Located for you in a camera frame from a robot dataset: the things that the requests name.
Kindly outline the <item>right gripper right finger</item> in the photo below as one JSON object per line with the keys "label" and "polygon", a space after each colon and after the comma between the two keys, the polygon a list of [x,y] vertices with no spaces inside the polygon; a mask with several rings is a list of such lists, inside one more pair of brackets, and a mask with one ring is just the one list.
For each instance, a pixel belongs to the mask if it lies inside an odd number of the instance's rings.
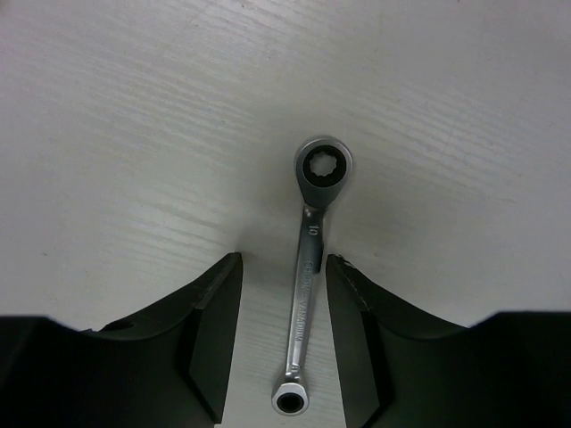
{"label": "right gripper right finger", "polygon": [[567,312],[499,312],[464,327],[339,255],[326,283],[348,426],[569,426]]}

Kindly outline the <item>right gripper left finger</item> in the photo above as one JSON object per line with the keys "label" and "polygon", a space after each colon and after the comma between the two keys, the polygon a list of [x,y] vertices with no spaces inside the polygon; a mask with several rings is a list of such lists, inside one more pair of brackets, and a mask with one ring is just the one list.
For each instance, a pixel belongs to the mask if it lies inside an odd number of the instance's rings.
{"label": "right gripper left finger", "polygon": [[232,252],[99,331],[48,317],[2,317],[2,426],[219,425],[242,282],[243,260]]}

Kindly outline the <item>small silver ratchet wrench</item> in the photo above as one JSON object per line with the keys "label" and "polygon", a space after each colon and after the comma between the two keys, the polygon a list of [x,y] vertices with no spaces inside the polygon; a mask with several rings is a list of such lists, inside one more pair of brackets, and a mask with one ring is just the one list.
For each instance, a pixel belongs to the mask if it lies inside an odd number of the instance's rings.
{"label": "small silver ratchet wrench", "polygon": [[324,219],[349,181],[353,158],[347,145],[333,136],[314,136],[295,155],[294,172],[302,196],[285,369],[277,378],[271,404],[283,416],[299,416],[310,404],[304,363],[310,338],[313,290],[322,278]]}

